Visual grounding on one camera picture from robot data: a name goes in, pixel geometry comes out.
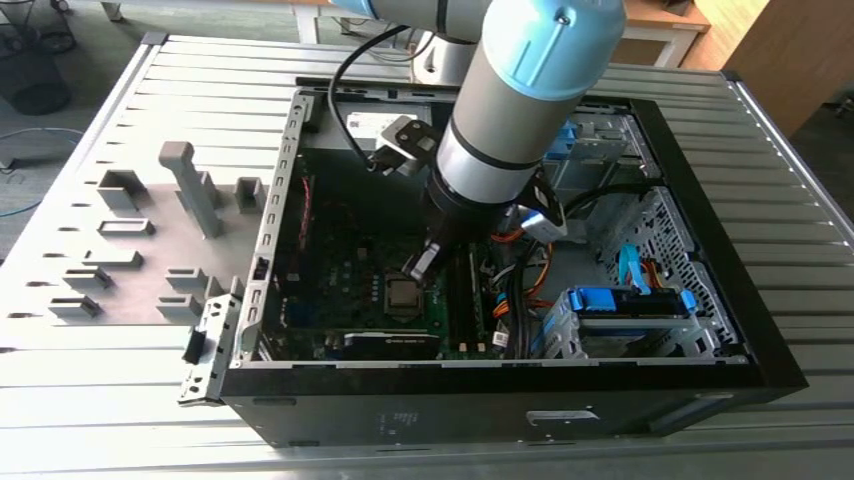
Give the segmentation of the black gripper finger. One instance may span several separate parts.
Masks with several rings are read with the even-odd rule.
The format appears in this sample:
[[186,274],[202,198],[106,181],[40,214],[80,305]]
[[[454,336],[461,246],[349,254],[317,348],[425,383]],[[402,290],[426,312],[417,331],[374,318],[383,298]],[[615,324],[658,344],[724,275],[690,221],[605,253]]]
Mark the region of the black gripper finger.
[[447,257],[447,248],[441,243],[427,243],[415,256],[414,279],[427,285],[439,273]]
[[406,261],[402,273],[417,282],[423,282],[429,277],[429,271],[437,255],[438,244],[427,241],[423,248]]

